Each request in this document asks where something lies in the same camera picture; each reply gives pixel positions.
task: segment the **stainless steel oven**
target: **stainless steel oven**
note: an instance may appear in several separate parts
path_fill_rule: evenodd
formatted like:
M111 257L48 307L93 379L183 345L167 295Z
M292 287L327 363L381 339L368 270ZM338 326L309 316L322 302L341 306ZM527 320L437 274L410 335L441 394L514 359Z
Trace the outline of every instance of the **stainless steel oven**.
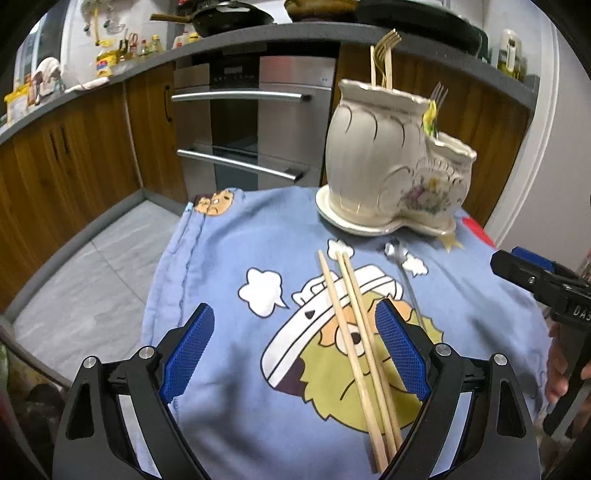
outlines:
M177 148L190 197L318 186L335 59L221 57L174 72Z

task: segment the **blue blanket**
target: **blue blanket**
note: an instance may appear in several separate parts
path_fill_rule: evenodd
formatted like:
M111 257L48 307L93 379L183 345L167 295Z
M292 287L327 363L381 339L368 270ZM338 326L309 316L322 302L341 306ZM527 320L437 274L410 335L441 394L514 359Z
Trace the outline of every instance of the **blue blanket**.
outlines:
M347 251L370 323L389 297L403 318L418 323L386 238L360 238L323 222L315 189L245 193L224 190L190 203L158 265L142 327L157 345L201 302L216 316L213 336L186 392L170 409L187 442L216 479L377 479L369 436L343 338L316 251L329 259L349 330L375 400L363 344L340 279L336 252ZM427 333L461 355L504 353L534 417L543 406L550 341L541 312L526 292L494 276L494 252L465 212L455 235L420 237L405 229L404 268ZM420 402L405 391L374 328L400 425ZM456 411L433 474L449 467L469 394ZM140 441L142 467L156 473Z

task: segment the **human hand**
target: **human hand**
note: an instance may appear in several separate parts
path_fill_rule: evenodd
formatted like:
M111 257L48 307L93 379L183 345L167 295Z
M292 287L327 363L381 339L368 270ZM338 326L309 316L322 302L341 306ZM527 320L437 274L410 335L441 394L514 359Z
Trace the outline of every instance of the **human hand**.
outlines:
M569 380L564 376L569 363L564 356L560 342L558 341L558 333L560 332L561 324L553 323L550 326L549 336L552 338L552 344L548 352L548 382L546 383L546 397L551 404L558 402L560 397L563 397L569 389ZM581 379L588 380L591 378L591 362L584 366L581 370ZM573 420L573 436L576 437L584 428L587 421L591 417L591 396L588 397L583 404L577 416Z

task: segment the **gold fork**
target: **gold fork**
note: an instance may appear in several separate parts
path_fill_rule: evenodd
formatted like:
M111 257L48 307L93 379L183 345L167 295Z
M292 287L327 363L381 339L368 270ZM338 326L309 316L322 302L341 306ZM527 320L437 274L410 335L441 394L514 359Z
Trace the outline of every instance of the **gold fork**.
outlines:
M382 74L382 87L392 89L392 49L401 42L402 38L396 29L386 33L375 44L373 62Z

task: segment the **wooden cabinet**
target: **wooden cabinet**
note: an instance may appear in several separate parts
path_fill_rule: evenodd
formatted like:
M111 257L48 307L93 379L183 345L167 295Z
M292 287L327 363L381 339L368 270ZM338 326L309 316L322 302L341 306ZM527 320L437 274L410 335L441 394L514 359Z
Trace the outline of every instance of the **wooden cabinet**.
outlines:
M525 136L529 110L509 96L440 64L394 51L394 88L429 98L437 82L449 88L438 118L439 130L478 152L472 185L463 207L482 226L489 219ZM369 47L344 44L336 84L343 79L370 82ZM340 101L335 91L333 107Z
M128 80L127 103L144 187L186 203L187 189L176 153L176 125L170 105L173 70L174 64L168 63Z
M68 240L138 189L122 85L73 100L0 145L0 312Z

